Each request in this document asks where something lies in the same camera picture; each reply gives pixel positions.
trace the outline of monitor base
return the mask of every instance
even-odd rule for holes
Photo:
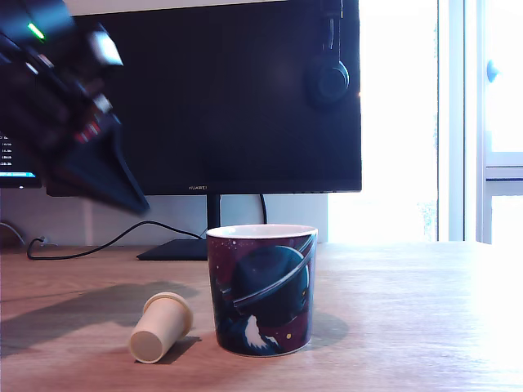
[[[206,261],[207,240],[175,239],[137,257],[147,261]]]

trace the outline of monitor stand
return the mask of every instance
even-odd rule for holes
[[[209,229],[221,226],[220,198],[219,194],[207,195],[207,227]],[[205,261],[207,260],[207,240],[175,239],[138,255],[138,259],[148,261]]]

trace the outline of green led light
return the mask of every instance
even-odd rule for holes
[[[36,35],[38,38],[44,39],[46,37],[40,30],[38,30],[38,27],[36,27],[34,24],[29,23],[27,27],[29,27],[29,30],[31,30],[33,34]]]

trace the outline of black headphones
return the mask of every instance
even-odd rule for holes
[[[306,88],[311,103],[333,105],[349,88],[349,72],[341,61],[341,21],[343,0],[321,0],[324,44],[320,56],[307,67]]]

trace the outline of headphone headband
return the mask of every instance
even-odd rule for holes
[[[325,31],[323,51],[341,59],[341,20],[343,18],[343,0],[320,0],[321,15]]]

